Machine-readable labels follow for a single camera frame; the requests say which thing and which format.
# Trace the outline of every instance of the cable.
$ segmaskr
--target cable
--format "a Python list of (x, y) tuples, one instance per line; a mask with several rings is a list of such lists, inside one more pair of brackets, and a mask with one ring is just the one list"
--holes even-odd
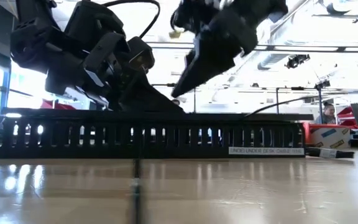
[[(343, 93), (343, 92), (327, 93), (327, 94), (325, 94), (325, 96), (330, 96), (330, 95), (350, 95), (350, 94), (358, 94), (358, 90), (357, 91), (347, 92), (347, 93)], [(287, 100), (287, 101), (281, 101), (281, 102), (278, 102), (278, 103), (274, 103), (272, 105), (268, 105), (268, 106), (264, 106), (262, 108), (259, 108), (259, 109), (255, 110), (252, 113), (246, 114), (245, 116), (242, 117), (242, 119), (249, 118), (249, 116), (252, 116), (254, 114), (257, 114), (257, 113), (259, 113), (261, 111), (264, 111), (266, 109), (269, 109), (269, 108), (272, 108), (272, 107), (275, 107), (275, 106), (291, 103), (291, 102), (298, 101), (298, 100), (307, 100), (307, 99), (316, 98), (316, 97), (318, 97), (318, 95), (302, 96), (302, 97), (295, 98), (295, 99), (292, 99), (292, 100)]]
[(117, 0), (117, 1), (106, 2), (102, 5), (106, 7), (110, 7), (110, 6), (117, 6), (119, 4), (126, 4), (126, 3), (150, 3), (157, 7), (157, 13), (154, 16), (152, 22), (146, 27), (146, 29), (139, 36), (140, 38), (143, 38), (144, 35), (146, 35), (146, 33), (148, 33), (148, 31), (152, 28), (152, 26), (154, 26), (155, 22), (160, 16), (160, 11), (161, 11), (160, 3), (158, 3), (155, 0)]

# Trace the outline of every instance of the white label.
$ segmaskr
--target white label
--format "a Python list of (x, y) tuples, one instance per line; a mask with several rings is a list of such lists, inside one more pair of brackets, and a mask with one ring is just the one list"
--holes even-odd
[(229, 147), (229, 155), (300, 156), (305, 155), (305, 149), (274, 147)]
[(334, 149), (320, 149), (320, 157), (335, 159), (337, 150)]

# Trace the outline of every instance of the wire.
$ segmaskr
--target wire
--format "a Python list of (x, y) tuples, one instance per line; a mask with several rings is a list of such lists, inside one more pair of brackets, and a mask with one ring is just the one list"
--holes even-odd
[(154, 16), (152, 22), (146, 27), (146, 29), (139, 36), (140, 38), (143, 38), (146, 35), (146, 33), (148, 33), (148, 31), (152, 28), (152, 26), (154, 26), (155, 22), (160, 16), (160, 11), (161, 11), (160, 3), (158, 3), (155, 0), (117, 0), (117, 1), (106, 2), (102, 5), (106, 7), (110, 7), (110, 6), (117, 6), (119, 4), (126, 4), (126, 3), (150, 3), (157, 7), (157, 13)]
[[(347, 93), (343, 93), (343, 92), (327, 93), (327, 94), (325, 94), (325, 96), (330, 96), (330, 95), (350, 95), (350, 94), (358, 94), (358, 90), (357, 91), (350, 91), (350, 92), (347, 92)], [(302, 97), (295, 98), (295, 99), (292, 99), (292, 100), (287, 100), (287, 101), (281, 101), (281, 102), (278, 102), (278, 103), (274, 103), (272, 105), (268, 105), (268, 106), (264, 106), (262, 108), (259, 108), (259, 109), (255, 110), (252, 113), (246, 114), (245, 116), (242, 117), (242, 119), (247, 119), (247, 118), (249, 118), (250, 116), (252, 116), (254, 114), (257, 114), (257, 113), (259, 113), (261, 111), (267, 110), (267, 109), (275, 107), (275, 106), (280, 106), (280, 105), (291, 103), (291, 102), (294, 102), (294, 101), (307, 100), (307, 99), (316, 98), (316, 97), (318, 97), (318, 95), (302, 96)]]

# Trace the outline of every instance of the wooden desk surface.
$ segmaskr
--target wooden desk surface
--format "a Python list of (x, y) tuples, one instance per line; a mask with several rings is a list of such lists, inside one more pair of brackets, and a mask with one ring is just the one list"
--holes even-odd
[[(0, 223), (128, 223), (132, 161), (0, 160)], [(354, 160), (145, 161), (149, 224), (358, 223)]]

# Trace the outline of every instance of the black cable tray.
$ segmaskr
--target black cable tray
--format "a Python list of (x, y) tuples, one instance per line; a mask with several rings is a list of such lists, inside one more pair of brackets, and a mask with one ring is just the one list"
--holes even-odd
[(3, 114), (0, 159), (305, 157), (305, 130), (291, 121), (311, 116), (256, 114), (244, 120), (243, 114), (22, 108)]

